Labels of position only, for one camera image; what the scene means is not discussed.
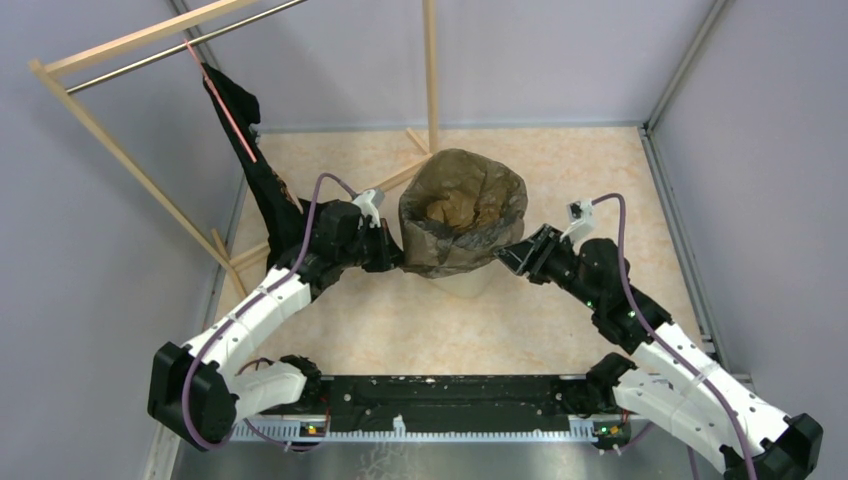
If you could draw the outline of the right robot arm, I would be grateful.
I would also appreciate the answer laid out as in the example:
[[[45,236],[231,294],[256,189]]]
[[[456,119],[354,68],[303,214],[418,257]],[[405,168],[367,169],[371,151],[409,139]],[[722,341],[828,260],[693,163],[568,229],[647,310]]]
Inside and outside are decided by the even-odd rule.
[[[554,283],[585,304],[599,333],[624,350],[604,359],[611,373],[586,385],[594,409],[619,406],[648,419],[726,479],[805,479],[814,471],[822,426],[769,404],[704,353],[664,308],[624,281],[629,265],[613,240],[574,247],[543,225],[495,256],[513,274]]]

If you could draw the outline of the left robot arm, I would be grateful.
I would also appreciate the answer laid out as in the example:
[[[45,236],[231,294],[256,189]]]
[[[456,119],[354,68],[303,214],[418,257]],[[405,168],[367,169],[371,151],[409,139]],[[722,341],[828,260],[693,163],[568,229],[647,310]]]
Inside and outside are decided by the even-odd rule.
[[[226,444],[238,423],[272,407],[308,413],[319,404],[317,367],[284,357],[257,371],[243,366],[288,318],[337,283],[348,269],[382,273],[403,253],[380,216],[382,191],[311,210],[305,240],[294,244],[243,301],[182,345],[165,343],[154,355],[147,412],[201,451]]]

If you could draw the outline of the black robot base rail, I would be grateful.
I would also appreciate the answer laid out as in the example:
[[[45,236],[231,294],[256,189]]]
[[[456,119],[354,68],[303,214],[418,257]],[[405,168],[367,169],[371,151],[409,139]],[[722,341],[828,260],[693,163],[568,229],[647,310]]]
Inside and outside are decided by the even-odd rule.
[[[630,420],[609,387],[574,375],[337,375],[266,412],[326,420],[332,433],[565,432],[594,420],[594,432],[618,434]]]

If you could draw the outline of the dark translucent trash bag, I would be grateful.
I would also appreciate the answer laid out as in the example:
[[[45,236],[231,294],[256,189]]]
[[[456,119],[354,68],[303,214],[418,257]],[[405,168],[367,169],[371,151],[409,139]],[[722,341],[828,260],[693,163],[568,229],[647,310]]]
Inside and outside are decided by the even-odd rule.
[[[466,274],[520,241],[525,180],[509,166],[460,148],[442,150],[413,176],[398,202],[404,261],[427,279]]]

